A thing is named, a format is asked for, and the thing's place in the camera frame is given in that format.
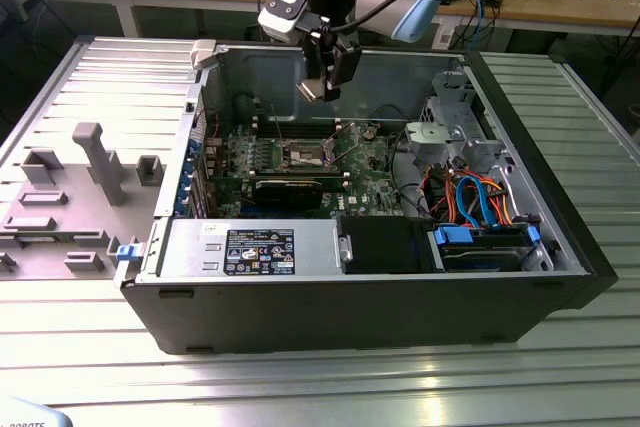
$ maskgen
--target power supply label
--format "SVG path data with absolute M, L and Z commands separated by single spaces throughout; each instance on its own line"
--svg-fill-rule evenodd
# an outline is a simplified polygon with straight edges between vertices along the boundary
M 293 275 L 296 259 L 293 230 L 229 230 L 224 273 L 227 275 Z

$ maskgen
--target white label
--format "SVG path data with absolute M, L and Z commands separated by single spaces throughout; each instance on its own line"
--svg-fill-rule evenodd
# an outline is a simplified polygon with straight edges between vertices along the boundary
M 226 235 L 227 230 L 229 230 L 229 224 L 203 222 L 200 226 L 200 235 Z

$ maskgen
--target motherboard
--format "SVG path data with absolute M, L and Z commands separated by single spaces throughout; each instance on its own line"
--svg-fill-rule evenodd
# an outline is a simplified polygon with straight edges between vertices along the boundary
M 367 122 L 272 124 L 239 126 L 209 140 L 210 217 L 403 215 L 389 173 L 394 134 Z

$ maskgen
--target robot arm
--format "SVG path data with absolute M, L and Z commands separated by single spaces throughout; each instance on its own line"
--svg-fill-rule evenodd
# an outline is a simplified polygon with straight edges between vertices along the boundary
M 258 22 L 272 38 L 300 44 L 306 78 L 298 85 L 309 100 L 329 102 L 355 73 L 362 51 L 357 27 L 407 42 L 417 41 L 441 0 L 268 0 Z M 350 16 L 356 20 L 349 21 Z

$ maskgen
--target blue cable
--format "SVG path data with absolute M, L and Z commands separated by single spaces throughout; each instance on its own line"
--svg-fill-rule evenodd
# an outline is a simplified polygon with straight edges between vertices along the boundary
M 482 24 L 482 19 L 484 19 L 484 5 L 482 5 L 482 0 L 476 0 L 476 5 L 478 6 L 478 23 L 476 24 L 476 31 L 473 33 L 471 43 L 469 44 L 469 47 L 467 47 L 467 50 L 471 50 L 473 44 L 476 43 L 478 32 L 480 32 L 480 25 Z
M 468 182 L 474 182 L 476 184 L 476 188 L 478 189 L 478 198 L 480 199 L 480 209 L 482 210 L 482 215 L 487 224 L 495 227 L 498 225 L 498 221 L 496 220 L 495 215 L 491 212 L 489 208 L 489 201 L 487 200 L 487 191 L 484 189 L 484 185 L 480 182 L 479 179 L 475 177 L 463 177 L 458 182 L 458 186 L 456 187 L 456 204 L 458 205 L 458 210 L 462 214 L 462 216 L 467 219 L 471 224 L 476 228 L 480 228 L 480 224 L 476 219 L 474 219 L 470 214 L 467 213 L 467 210 L 464 207 L 464 199 L 462 198 L 462 190 L 464 188 L 464 184 Z

